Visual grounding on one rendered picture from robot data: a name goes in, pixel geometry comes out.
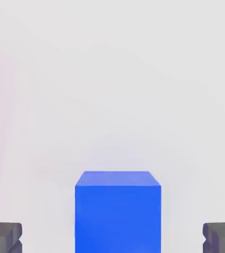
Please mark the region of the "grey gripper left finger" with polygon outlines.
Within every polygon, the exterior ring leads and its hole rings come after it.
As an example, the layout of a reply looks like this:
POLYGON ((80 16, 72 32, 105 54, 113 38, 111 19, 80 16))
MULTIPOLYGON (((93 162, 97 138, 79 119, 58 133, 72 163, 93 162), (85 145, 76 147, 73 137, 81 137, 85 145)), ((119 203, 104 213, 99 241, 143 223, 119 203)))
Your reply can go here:
POLYGON ((0 253, 22 253, 22 224, 0 222, 0 253))

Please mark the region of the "small blue cube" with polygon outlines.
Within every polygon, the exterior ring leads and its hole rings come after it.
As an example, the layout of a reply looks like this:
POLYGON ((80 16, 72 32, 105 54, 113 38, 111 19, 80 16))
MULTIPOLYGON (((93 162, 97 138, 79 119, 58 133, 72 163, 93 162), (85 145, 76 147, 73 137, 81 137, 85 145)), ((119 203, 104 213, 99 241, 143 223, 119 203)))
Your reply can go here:
POLYGON ((75 253, 161 253, 161 185, 149 171, 85 171, 75 253))

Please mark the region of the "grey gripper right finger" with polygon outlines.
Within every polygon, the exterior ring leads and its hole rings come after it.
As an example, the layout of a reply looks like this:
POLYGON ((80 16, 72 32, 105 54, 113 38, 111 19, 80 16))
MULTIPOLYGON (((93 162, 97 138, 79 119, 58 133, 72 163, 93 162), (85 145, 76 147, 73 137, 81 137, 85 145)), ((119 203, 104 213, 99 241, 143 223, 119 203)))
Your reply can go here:
POLYGON ((203 253, 225 253, 225 222, 203 224, 203 253))

